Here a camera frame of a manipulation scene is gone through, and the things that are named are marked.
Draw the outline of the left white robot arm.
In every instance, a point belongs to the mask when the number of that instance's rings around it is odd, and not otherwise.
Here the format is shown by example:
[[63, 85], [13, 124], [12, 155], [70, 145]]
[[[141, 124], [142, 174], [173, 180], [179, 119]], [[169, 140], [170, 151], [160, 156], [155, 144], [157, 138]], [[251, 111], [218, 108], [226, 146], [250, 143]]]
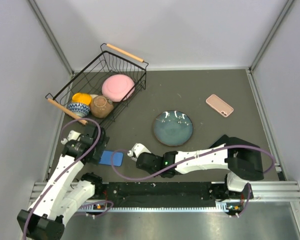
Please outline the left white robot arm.
[[87, 124], [83, 133], [72, 130], [61, 140], [64, 148], [52, 176], [32, 205], [17, 216], [23, 239], [59, 240], [77, 210], [88, 199], [104, 195], [102, 178], [92, 172], [70, 187], [87, 163], [100, 162], [108, 141], [105, 129], [94, 124]]

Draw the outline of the pink phone case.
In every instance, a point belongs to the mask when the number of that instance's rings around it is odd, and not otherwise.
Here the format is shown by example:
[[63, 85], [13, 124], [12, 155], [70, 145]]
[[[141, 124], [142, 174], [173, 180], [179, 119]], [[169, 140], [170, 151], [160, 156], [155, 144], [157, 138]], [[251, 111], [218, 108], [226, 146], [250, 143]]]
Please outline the pink phone case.
[[210, 95], [205, 102], [224, 118], [229, 117], [234, 108], [215, 94]]

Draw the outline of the blue phone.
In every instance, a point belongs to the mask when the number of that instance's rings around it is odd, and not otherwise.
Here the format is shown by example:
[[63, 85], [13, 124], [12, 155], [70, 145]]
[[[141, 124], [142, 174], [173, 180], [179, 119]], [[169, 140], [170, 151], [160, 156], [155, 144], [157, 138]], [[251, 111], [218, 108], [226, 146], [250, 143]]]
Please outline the blue phone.
[[100, 165], [111, 166], [112, 163], [115, 167], [120, 167], [123, 163], [124, 154], [122, 152], [113, 152], [110, 150], [105, 150], [99, 161]]

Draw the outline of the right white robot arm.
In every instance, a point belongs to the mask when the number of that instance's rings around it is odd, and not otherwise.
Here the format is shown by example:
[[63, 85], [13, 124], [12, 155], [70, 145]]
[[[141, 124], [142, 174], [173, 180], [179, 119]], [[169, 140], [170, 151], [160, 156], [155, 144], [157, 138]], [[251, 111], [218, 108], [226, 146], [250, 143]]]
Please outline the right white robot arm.
[[143, 144], [136, 143], [128, 156], [135, 161], [138, 169], [150, 175], [169, 166], [159, 175], [172, 178], [195, 171], [227, 170], [223, 192], [235, 198], [248, 182], [264, 179], [264, 171], [259, 146], [237, 137], [223, 135], [208, 149], [196, 151], [169, 151], [163, 156], [155, 155]]

